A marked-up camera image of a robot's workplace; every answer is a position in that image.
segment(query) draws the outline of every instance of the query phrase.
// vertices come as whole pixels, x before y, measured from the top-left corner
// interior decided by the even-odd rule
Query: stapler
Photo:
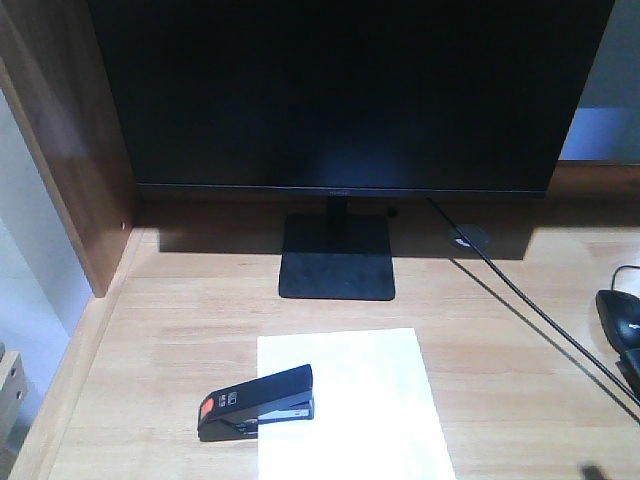
[[[313,419],[311,365],[211,392],[198,410],[202,442],[258,437],[258,425]]]

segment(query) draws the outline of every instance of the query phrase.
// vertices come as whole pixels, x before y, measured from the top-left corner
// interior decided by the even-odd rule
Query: desk
[[[305,206],[148,207],[109,295],[88,305],[12,478],[257,478],[255,441],[199,443],[195,431],[207,393],[255,377],[256,338],[396,327],[416,330],[459,480],[584,480],[599,478],[595,468],[640,478],[640,428],[623,406],[640,412],[481,261],[448,260],[459,254],[428,205],[396,206],[397,297],[382,303],[278,297],[284,214]],[[520,252],[497,263],[615,370],[594,294],[615,266],[640,263],[637,204],[447,208],[489,230],[494,257]],[[526,249],[515,245],[529,233]],[[638,293],[640,276],[618,286]]]

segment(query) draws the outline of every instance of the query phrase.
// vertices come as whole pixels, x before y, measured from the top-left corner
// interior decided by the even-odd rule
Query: wooden panel
[[[640,165],[558,162],[551,178],[548,197],[563,200],[638,200]]]
[[[136,190],[82,0],[0,0],[0,86],[94,294],[103,296]]]

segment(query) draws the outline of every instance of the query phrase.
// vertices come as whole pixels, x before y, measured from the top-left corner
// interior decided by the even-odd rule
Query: white wall
[[[90,293],[0,91],[0,339],[21,352],[29,382],[22,431],[35,418]]]
[[[618,0],[561,155],[640,162],[640,2]]]

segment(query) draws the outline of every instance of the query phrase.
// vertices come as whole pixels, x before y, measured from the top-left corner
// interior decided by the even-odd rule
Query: monitor screen
[[[613,0],[89,0],[137,182],[547,188]]]

